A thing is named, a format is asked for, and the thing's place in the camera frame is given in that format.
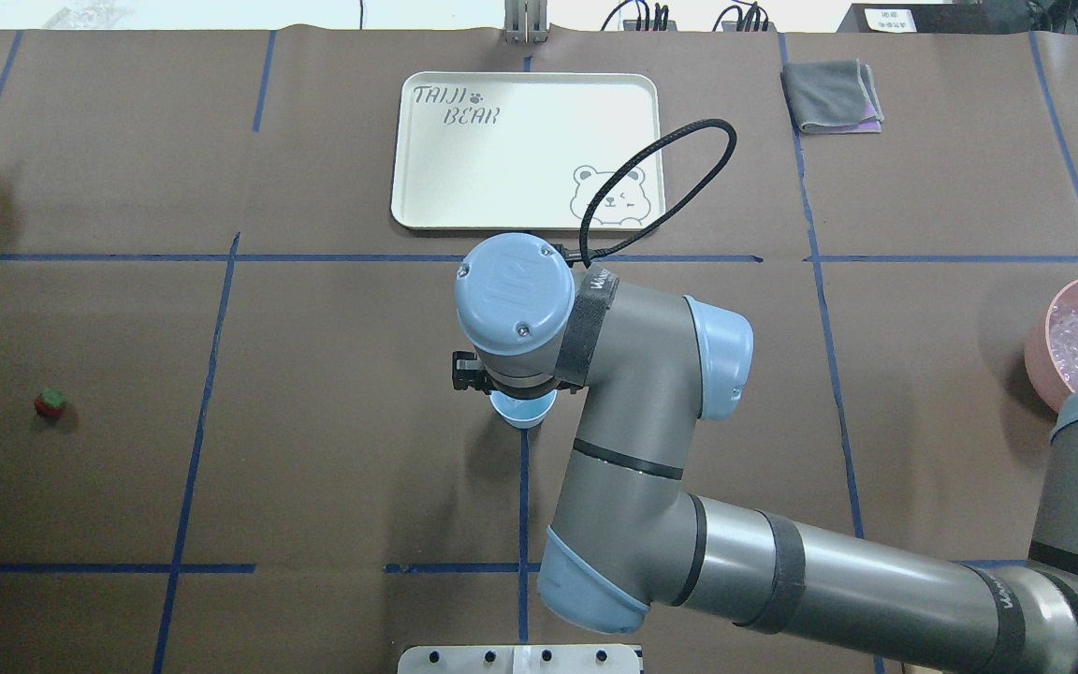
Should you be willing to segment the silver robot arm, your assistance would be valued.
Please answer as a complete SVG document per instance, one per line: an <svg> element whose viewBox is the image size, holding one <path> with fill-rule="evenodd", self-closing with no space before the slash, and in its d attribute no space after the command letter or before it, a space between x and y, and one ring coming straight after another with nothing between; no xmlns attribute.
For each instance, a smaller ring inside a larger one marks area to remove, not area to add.
<svg viewBox="0 0 1078 674"><path fill-rule="evenodd" d="M694 427L730 417L749 379L743 315L573 271L527 233L478 243L454 295L493 388L588 393L536 581L566 622L632 633L663 603L953 673L1078 673L1078 393L1027 564L980 570L685 490Z"/></svg>

